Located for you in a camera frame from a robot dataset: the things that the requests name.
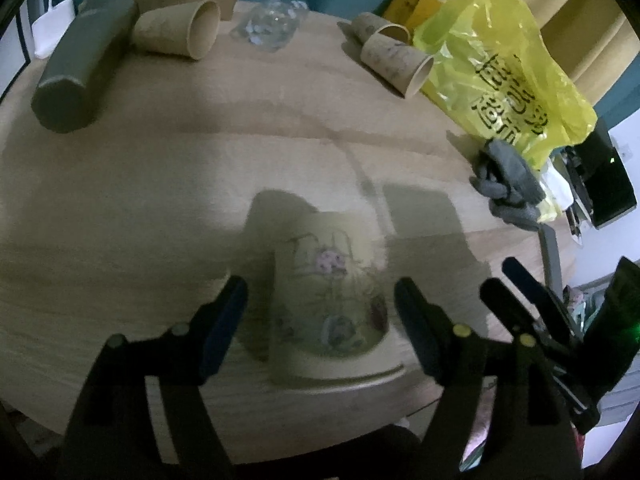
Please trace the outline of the paper cup with cartoon print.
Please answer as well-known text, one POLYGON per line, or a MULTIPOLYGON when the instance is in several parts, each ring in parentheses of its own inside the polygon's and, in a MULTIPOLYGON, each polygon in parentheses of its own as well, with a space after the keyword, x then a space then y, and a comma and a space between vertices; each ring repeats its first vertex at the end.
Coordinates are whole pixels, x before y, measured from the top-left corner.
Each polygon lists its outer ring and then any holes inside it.
POLYGON ((274 252, 269 373, 285 388, 335 391, 404 371, 369 233, 359 217, 315 212, 274 252))

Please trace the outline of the rear brown paper cup lying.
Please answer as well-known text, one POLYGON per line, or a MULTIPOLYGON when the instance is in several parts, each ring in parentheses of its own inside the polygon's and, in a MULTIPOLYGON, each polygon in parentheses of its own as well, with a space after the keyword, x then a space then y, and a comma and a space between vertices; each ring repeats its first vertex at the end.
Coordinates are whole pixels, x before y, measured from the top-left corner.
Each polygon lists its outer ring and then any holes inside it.
POLYGON ((404 25, 393 23, 371 12, 358 14, 350 26, 362 44, 365 44, 375 34, 392 38, 403 44, 408 44, 410 41, 410 32, 404 25))

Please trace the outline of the brown paper cup by thermos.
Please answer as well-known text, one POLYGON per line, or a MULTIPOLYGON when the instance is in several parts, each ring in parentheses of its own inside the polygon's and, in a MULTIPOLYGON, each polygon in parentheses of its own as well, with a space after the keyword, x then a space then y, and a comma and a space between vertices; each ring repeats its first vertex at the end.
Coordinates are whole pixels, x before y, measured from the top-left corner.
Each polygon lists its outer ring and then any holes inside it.
POLYGON ((216 41, 220 10, 214 0, 165 6, 140 15, 131 41, 141 51, 199 61, 216 41))

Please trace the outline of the black phone on table edge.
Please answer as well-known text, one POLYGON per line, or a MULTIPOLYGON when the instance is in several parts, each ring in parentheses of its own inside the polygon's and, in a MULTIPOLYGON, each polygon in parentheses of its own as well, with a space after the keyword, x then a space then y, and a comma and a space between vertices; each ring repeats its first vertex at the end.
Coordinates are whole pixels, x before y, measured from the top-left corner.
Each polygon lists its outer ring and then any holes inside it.
POLYGON ((563 293, 562 266, 558 239, 555 230, 548 224, 539 227, 539 243, 544 263, 544 281, 546 285, 561 297, 563 293))

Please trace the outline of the grey knit gloves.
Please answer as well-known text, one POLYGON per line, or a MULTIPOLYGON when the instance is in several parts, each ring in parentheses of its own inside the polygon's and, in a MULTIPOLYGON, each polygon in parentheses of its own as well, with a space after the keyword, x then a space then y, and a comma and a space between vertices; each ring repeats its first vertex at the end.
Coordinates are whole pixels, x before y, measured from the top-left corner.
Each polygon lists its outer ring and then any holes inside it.
POLYGON ((546 194, 511 144, 500 139, 487 141, 473 162, 473 171, 470 183, 488 199, 494 217, 524 231, 539 230, 538 205, 546 194))

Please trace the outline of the white crumpled tissue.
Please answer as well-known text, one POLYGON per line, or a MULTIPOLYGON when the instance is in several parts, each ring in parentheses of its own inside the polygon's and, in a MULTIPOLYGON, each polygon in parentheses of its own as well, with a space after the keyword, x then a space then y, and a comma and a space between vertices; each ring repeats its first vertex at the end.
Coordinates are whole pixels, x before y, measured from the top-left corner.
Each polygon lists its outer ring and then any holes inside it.
POLYGON ((566 211, 574 204, 570 182, 555 168, 550 158, 540 170, 539 183, 546 193, 546 201, 558 211, 566 211))

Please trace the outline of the black electronic device with led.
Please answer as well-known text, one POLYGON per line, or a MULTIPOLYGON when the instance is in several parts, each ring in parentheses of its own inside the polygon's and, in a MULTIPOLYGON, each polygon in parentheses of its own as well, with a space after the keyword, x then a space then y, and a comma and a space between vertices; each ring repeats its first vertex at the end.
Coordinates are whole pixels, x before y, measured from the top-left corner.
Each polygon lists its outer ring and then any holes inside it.
POLYGON ((564 148, 563 158, 570 184, 596 229, 637 207, 634 187, 602 118, 584 142, 564 148))

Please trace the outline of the yellow plastic shopping bag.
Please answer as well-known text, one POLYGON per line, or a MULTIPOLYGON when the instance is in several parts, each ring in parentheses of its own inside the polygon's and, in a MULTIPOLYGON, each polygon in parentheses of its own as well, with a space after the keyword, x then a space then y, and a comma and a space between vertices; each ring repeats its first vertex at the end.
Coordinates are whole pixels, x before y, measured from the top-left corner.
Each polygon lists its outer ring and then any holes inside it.
MULTIPOLYGON (((434 58, 423 93, 464 131, 511 144, 539 182, 557 148, 582 143, 597 114, 544 45, 522 0, 448 0, 413 33, 434 58)), ((538 205, 542 222, 553 214, 538 205)))

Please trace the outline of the yellow curtain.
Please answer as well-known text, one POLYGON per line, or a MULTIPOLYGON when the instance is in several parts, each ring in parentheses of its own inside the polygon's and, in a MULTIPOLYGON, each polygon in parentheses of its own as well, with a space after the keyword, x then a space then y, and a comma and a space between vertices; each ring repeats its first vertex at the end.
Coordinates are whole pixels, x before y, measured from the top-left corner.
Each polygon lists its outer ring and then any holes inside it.
POLYGON ((591 104, 639 53, 639 38, 615 0, 523 0, 552 58, 591 104))

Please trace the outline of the grey metal thermos bottle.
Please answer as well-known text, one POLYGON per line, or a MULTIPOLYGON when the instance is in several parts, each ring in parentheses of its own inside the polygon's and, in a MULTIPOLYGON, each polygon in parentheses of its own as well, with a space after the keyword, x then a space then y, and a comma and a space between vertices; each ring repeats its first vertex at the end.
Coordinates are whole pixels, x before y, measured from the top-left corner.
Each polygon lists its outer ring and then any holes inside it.
POLYGON ((134 0, 89 0, 51 54, 32 97, 44 128, 69 133, 96 119, 139 16, 134 0))

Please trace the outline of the white desk lamp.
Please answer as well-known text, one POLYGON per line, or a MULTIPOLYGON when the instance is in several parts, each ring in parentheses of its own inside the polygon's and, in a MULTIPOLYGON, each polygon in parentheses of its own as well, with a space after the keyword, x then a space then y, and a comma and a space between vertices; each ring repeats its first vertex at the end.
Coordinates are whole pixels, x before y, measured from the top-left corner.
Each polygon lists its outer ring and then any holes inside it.
POLYGON ((74 0, 47 0, 46 12, 32 23, 35 57, 48 58, 63 38, 75 18, 74 0))

